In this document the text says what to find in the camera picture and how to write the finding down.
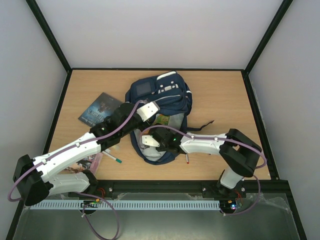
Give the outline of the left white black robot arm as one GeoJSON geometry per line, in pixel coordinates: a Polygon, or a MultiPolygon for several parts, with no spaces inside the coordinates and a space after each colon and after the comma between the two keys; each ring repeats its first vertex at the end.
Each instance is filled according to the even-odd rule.
{"type": "Polygon", "coordinates": [[[20,193],[18,200],[23,201],[25,206],[33,206],[55,194],[92,194],[98,182],[90,171],[70,175],[61,174],[61,171],[118,144],[121,138],[135,130],[148,127],[148,120],[159,109],[154,101],[125,102],[75,141],[34,158],[23,155],[17,160],[13,174],[12,188],[20,193]]]}

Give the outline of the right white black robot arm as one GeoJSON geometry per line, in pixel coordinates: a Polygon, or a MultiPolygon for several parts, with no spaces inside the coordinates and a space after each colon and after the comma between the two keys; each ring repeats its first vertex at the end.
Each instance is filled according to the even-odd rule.
{"type": "Polygon", "coordinates": [[[143,137],[144,145],[156,147],[158,151],[173,154],[202,153],[220,156],[227,168],[220,175],[213,190],[220,196],[227,197],[237,190],[237,185],[244,178],[251,178],[258,168],[267,164],[262,149],[241,131],[231,128],[227,133],[218,135],[183,133],[172,127],[157,125],[143,137]]]}

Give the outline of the navy blue school backpack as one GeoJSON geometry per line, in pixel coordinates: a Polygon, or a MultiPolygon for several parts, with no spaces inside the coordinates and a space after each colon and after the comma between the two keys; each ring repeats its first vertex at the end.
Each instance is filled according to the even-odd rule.
{"type": "MultiPolygon", "coordinates": [[[[160,117],[167,117],[167,126],[181,132],[198,132],[213,121],[199,128],[188,127],[187,116],[192,110],[193,96],[187,83],[176,71],[161,75],[142,78],[131,84],[125,94],[125,102],[135,104],[139,100],[155,102],[160,110],[151,118],[154,124],[160,117]]],[[[169,151],[158,151],[153,146],[142,147],[139,139],[142,131],[137,129],[130,133],[131,144],[136,153],[148,164],[164,165],[172,162],[178,156],[169,151]]]]}

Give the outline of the dark blue paperback book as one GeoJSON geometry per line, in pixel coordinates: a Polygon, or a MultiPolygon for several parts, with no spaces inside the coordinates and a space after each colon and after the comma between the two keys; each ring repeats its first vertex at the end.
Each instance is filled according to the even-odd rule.
{"type": "Polygon", "coordinates": [[[103,92],[98,98],[78,117],[78,120],[89,127],[94,127],[110,116],[122,102],[103,92]]]}

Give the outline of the orange Treehouse paperback book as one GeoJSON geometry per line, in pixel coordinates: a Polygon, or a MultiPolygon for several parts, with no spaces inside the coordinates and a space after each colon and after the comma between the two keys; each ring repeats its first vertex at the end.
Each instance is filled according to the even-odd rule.
{"type": "Polygon", "coordinates": [[[164,125],[168,126],[170,123],[170,116],[163,115],[163,114],[156,114],[156,117],[152,123],[152,125],[164,125]]]}

